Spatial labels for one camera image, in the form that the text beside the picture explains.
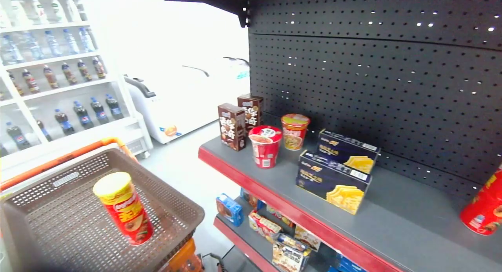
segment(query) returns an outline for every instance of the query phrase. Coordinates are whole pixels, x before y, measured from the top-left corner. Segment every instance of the brown snack box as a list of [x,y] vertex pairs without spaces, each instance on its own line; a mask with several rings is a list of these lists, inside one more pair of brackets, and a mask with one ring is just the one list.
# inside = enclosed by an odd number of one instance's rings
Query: brown snack box
[[255,97],[248,93],[237,97],[237,105],[246,110],[246,136],[249,131],[262,123],[263,97]]
[[239,151],[246,146],[244,109],[225,103],[218,106],[221,142]]

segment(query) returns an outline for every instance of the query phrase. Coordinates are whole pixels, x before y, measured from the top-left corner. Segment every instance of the beverage refrigerator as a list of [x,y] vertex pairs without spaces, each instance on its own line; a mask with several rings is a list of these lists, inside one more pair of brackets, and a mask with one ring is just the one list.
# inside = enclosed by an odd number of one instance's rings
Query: beverage refrigerator
[[2,180],[108,136],[153,147],[85,4],[0,0]]

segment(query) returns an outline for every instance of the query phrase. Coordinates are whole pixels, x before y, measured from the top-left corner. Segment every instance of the shelf bracket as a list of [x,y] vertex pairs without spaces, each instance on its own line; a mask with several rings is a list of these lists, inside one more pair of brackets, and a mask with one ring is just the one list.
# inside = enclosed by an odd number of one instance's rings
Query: shelf bracket
[[182,2],[201,2],[220,8],[239,17],[240,27],[249,27],[249,4],[247,0],[165,0]]

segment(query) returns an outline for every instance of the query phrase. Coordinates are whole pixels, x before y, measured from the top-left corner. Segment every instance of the cable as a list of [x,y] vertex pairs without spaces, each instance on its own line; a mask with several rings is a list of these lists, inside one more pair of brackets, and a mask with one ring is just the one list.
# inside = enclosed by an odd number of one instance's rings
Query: cable
[[204,258],[206,256],[211,256],[212,258],[218,260],[218,262],[221,266],[221,272],[228,272],[228,270],[225,269],[225,266],[223,265],[223,258],[221,258],[220,256],[217,256],[216,254],[206,254],[206,255],[202,256],[202,258]]

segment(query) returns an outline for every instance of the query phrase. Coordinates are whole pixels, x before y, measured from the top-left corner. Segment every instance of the red chip can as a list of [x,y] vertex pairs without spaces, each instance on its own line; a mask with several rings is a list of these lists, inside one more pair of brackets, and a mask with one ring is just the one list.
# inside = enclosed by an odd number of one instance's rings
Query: red chip can
[[152,236],[152,223],[128,173],[115,172],[102,177],[93,192],[131,245],[141,245]]
[[491,235],[502,225],[502,165],[460,213],[472,231]]
[[276,165],[281,138],[281,130],[273,126],[258,126],[249,131],[253,156],[259,168],[270,169]]

